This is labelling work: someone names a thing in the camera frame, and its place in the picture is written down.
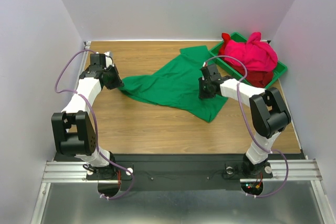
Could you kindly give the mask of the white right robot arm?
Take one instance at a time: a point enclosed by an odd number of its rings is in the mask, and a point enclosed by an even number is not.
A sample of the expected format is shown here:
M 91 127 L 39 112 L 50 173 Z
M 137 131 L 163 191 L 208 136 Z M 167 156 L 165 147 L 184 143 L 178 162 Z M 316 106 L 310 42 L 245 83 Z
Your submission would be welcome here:
M 199 81 L 199 98 L 209 99 L 216 95 L 231 98 L 239 103 L 252 143 L 244 154 L 241 170 L 253 177 L 265 166 L 276 138 L 291 123 L 288 108 L 277 88 L 256 88 L 230 76 L 222 77 L 215 64 L 204 63 Z M 250 108 L 255 133 L 248 124 L 243 105 Z

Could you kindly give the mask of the green t shirt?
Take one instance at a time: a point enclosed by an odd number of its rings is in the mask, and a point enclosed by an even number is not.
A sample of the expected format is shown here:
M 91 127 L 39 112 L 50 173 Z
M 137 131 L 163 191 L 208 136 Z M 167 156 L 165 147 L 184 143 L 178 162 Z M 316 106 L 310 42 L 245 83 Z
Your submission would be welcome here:
M 181 109 L 210 123 L 228 99 L 218 95 L 204 100 L 198 97 L 200 68 L 208 58 L 206 46 L 183 48 L 154 74 L 124 78 L 119 90 L 136 101 Z

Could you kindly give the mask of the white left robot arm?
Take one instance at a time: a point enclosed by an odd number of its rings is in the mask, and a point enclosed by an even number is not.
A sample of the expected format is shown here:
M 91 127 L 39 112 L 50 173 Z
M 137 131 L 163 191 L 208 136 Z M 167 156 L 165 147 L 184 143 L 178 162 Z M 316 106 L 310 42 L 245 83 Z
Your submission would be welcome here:
M 116 175 L 117 166 L 113 154 L 99 146 L 92 106 L 103 89 L 120 88 L 124 83 L 110 51 L 90 53 L 89 66 L 79 75 L 77 88 L 68 90 L 72 94 L 70 102 L 52 115 L 51 125 L 58 154 L 81 159 L 89 174 L 110 179 Z

